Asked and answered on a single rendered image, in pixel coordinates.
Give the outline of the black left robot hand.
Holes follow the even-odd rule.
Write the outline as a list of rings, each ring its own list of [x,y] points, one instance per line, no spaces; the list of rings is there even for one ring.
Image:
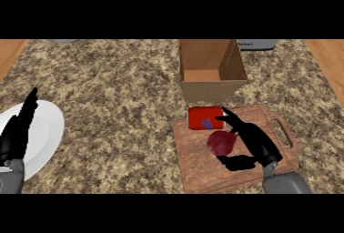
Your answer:
[[[7,121],[0,134],[0,167],[12,159],[22,159],[28,144],[28,130],[37,110],[37,88],[32,89],[22,103],[21,112]]]

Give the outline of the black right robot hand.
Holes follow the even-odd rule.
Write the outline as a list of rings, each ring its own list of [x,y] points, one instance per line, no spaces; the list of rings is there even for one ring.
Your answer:
[[[224,121],[232,126],[232,133],[241,137],[251,156],[217,155],[217,160],[230,171],[252,169],[255,163],[263,167],[275,166],[282,160],[282,155],[273,140],[255,124],[245,122],[226,107],[221,110],[226,115],[217,116],[216,120]]]

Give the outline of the dark red pear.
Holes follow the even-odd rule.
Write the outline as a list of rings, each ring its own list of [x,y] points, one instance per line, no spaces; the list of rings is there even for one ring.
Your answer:
[[[216,156],[227,156],[236,142],[236,135],[232,132],[216,131],[207,140],[207,148]]]

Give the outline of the brown wooden cutting board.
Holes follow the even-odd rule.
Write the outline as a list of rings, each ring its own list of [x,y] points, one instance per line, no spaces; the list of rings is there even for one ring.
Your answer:
[[[297,170],[300,147],[283,117],[261,105],[232,110],[245,122],[254,123],[272,138],[282,160],[276,173]],[[261,165],[249,170],[230,171],[207,148],[214,130],[190,130],[186,120],[171,122],[182,183],[186,193],[223,193],[235,188],[261,183]]]

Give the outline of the brown cardboard box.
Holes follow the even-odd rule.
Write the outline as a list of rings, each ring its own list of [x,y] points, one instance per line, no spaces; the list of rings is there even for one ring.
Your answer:
[[[247,83],[235,39],[182,39],[180,86],[186,101],[221,101]]]

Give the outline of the white round plate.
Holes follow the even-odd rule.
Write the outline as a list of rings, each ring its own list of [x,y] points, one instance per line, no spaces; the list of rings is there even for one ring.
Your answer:
[[[65,117],[59,106],[46,100],[37,101],[37,110],[28,130],[28,145],[24,155],[24,181],[43,169],[59,147],[65,131]],[[0,167],[0,173],[9,172]]]

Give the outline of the red can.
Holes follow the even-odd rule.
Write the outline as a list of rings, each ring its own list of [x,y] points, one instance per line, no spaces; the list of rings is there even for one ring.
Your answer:
[[[224,122],[217,120],[223,117],[220,106],[193,106],[187,109],[187,128],[192,130],[221,129]]]

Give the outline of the grey appliance with label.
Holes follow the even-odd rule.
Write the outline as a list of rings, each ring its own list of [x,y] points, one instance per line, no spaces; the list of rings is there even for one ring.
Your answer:
[[[272,50],[276,46],[276,39],[239,39],[238,44],[242,50]]]

